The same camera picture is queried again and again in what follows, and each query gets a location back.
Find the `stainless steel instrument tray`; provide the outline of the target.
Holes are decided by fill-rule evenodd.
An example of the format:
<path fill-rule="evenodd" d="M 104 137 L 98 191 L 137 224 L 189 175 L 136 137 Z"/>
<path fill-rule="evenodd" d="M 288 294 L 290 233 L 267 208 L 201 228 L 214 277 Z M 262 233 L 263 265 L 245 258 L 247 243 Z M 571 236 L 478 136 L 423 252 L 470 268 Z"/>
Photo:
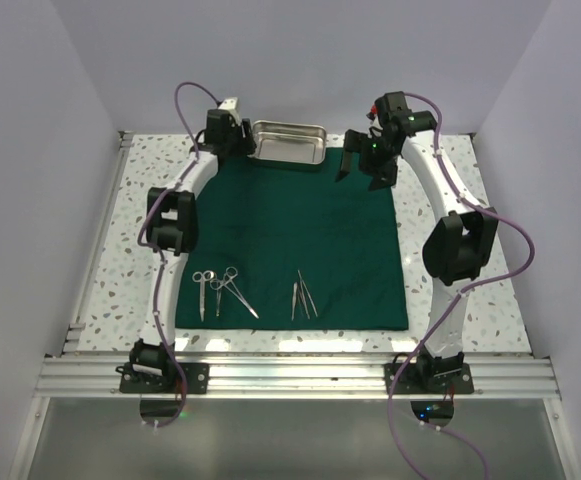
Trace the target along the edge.
<path fill-rule="evenodd" d="M 266 167 L 318 171 L 326 156 L 324 127 L 259 120 L 252 125 L 255 151 L 250 158 Z"/>

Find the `dark green surgical cloth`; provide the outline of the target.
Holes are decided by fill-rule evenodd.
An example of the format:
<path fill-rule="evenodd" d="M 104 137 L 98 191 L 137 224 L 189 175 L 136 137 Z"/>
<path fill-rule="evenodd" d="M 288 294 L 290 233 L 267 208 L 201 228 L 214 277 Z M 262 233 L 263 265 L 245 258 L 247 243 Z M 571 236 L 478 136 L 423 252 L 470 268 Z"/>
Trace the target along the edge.
<path fill-rule="evenodd" d="M 232 159 L 211 179 L 197 203 L 199 240 L 182 276 L 180 329 L 394 330 L 408 328 L 405 285 L 392 193 L 369 191 L 359 172 L 335 181 L 341 152 L 331 148 L 318 171 L 266 167 Z M 220 317 L 211 282 L 205 319 L 199 317 L 196 271 L 222 278 L 238 269 L 236 284 L 255 319 L 223 286 Z M 316 304 L 307 318 L 300 297 L 291 321 L 297 270 Z"/>

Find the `steel surgical scissors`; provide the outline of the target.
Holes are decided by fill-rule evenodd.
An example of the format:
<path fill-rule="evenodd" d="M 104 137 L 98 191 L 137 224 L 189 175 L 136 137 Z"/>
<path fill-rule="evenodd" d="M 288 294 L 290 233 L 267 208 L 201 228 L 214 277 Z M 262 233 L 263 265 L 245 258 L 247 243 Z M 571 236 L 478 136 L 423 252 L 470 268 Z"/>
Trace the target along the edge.
<path fill-rule="evenodd" d="M 192 281 L 196 283 L 199 288 L 199 317 L 201 322 L 205 319 L 206 286 L 215 278 L 216 273 L 212 270 L 196 271 L 192 274 Z"/>

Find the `steel tweezers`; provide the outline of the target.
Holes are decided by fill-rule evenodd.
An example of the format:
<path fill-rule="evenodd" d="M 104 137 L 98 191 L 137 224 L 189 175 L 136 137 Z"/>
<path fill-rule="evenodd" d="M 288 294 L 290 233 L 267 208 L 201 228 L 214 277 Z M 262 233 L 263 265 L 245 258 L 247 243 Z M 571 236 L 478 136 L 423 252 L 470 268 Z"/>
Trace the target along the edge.
<path fill-rule="evenodd" d="M 294 282 L 291 300 L 291 321 L 294 321 L 295 319 L 298 298 L 299 298 L 299 285 L 298 282 Z"/>
<path fill-rule="evenodd" d="M 303 278 L 302 272 L 297 270 L 299 282 L 298 282 L 298 294 L 301 299 L 304 312 L 307 318 L 318 317 L 318 311 L 316 304 L 312 298 L 311 292 Z"/>

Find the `long steel curved forceps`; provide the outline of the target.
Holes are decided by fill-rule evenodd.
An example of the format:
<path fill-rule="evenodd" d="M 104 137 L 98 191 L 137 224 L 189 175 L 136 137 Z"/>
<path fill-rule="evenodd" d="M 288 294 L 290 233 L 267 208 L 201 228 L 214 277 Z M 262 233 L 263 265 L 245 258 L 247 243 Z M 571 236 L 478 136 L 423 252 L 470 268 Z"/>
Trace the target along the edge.
<path fill-rule="evenodd" d="M 223 286 L 232 292 L 236 298 L 241 302 L 241 304 L 249 311 L 249 313 L 255 318 L 259 319 L 259 315 L 252 305 L 245 298 L 241 290 L 236 284 L 236 279 L 239 275 L 238 269 L 234 266 L 228 266 L 223 275 Z"/>

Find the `small steel hemostat clamp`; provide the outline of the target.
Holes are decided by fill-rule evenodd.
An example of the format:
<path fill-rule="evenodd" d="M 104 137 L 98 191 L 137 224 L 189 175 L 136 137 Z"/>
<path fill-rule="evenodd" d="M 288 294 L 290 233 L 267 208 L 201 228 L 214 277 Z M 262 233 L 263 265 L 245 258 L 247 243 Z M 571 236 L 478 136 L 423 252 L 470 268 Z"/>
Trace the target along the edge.
<path fill-rule="evenodd" d="M 211 281 L 211 287 L 215 291 L 216 298 L 215 316 L 217 318 L 220 317 L 223 286 L 224 286 L 223 282 L 219 279 L 213 279 Z"/>

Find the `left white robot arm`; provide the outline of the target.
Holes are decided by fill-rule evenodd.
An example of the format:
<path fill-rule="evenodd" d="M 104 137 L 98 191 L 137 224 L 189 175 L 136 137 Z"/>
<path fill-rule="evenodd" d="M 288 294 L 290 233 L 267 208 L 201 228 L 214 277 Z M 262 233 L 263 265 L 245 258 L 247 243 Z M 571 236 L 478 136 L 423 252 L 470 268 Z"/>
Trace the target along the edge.
<path fill-rule="evenodd" d="M 193 143 L 182 170 L 165 186 L 148 192 L 139 244 L 152 250 L 151 300 L 126 375 L 142 375 L 155 392 L 171 390 L 178 379 L 176 309 L 183 271 L 199 240 L 198 197 L 223 161 L 250 155 L 254 149 L 250 121 L 239 115 L 237 99 L 228 98 L 207 111 L 203 141 Z"/>

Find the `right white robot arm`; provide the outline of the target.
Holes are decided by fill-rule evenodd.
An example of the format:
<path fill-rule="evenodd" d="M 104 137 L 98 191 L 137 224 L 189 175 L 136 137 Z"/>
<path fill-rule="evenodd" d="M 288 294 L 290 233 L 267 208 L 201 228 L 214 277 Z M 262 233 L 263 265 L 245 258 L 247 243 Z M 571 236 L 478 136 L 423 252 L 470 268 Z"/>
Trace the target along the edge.
<path fill-rule="evenodd" d="M 438 392 L 464 362 L 462 332 L 465 287 L 489 262 L 498 221 L 491 208 L 480 207 L 441 147 L 441 115 L 434 108 L 414 111 L 409 94 L 397 91 L 375 100 L 368 132 L 349 130 L 336 178 L 357 166 L 371 179 L 370 190 L 393 187 L 397 162 L 415 173 L 432 208 L 435 226 L 422 247 L 433 280 L 431 320 L 416 355 L 415 379 L 421 389 Z"/>

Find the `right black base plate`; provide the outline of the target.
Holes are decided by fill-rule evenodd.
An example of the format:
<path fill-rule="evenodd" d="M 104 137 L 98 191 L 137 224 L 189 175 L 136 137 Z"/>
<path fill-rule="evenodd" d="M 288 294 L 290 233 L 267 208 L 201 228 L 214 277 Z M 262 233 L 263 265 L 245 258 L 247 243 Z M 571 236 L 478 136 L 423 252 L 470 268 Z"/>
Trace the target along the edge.
<path fill-rule="evenodd" d="M 405 354 L 397 354 L 383 365 L 384 383 L 389 393 L 397 371 L 406 360 Z M 406 363 L 395 386 L 394 394 L 473 394 L 475 387 L 469 364 L 463 353 L 452 357 L 432 357 L 421 353 L 414 361 Z"/>

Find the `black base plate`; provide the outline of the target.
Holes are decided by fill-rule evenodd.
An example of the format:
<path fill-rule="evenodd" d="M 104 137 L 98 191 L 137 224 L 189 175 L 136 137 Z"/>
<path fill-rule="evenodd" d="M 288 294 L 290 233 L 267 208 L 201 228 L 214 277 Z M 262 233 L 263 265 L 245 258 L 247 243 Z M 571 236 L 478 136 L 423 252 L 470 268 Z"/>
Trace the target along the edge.
<path fill-rule="evenodd" d="M 397 354 L 383 365 L 384 383 L 389 393 L 397 371 L 406 360 L 405 354 Z M 473 394 L 475 387 L 469 364 L 463 353 L 452 357 L 432 357 L 421 353 L 414 361 L 406 363 L 395 386 L 394 394 Z"/>
<path fill-rule="evenodd" d="M 207 393 L 210 366 L 206 363 L 181 362 L 187 381 L 185 394 L 203 395 Z M 119 391 L 124 394 L 180 394 L 181 376 L 176 369 L 166 376 L 156 373 L 138 372 L 129 363 L 117 366 L 115 372 L 121 376 Z"/>

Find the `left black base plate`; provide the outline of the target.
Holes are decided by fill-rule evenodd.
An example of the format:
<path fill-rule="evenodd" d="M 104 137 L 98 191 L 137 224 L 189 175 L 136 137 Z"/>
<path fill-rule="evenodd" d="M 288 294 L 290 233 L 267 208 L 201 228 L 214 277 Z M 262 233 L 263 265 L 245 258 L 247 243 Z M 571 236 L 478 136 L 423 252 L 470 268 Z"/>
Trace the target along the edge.
<path fill-rule="evenodd" d="M 206 363 L 181 362 L 187 381 L 185 394 L 203 395 L 207 393 L 210 366 Z M 176 369 L 166 376 L 156 373 L 138 372 L 129 363 L 117 366 L 115 372 L 121 376 L 119 391 L 124 394 L 180 394 L 181 376 Z"/>

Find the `aluminium rail frame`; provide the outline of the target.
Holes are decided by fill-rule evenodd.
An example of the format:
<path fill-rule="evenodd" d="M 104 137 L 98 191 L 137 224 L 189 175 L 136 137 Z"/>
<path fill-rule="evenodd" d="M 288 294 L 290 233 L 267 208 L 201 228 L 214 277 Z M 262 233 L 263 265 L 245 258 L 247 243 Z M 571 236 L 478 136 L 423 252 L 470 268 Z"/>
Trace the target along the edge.
<path fill-rule="evenodd" d="M 125 133 L 104 224 L 62 352 L 43 362 L 10 475 L 14 479 L 407 478 L 396 425 L 430 476 L 579 479 L 552 363 L 536 357 L 510 282 L 470 299 L 464 330 L 475 392 L 455 400 L 456 441 L 388 400 L 383 366 L 427 327 L 432 287 L 418 244 L 434 220 L 402 164 L 395 192 L 404 256 L 406 332 L 181 331 L 176 349 L 209 368 L 208 391 L 175 424 L 155 430 L 140 398 L 119 390 L 116 367 L 148 300 L 147 253 L 130 244 L 147 183 L 168 181 L 189 147 L 184 135 Z"/>

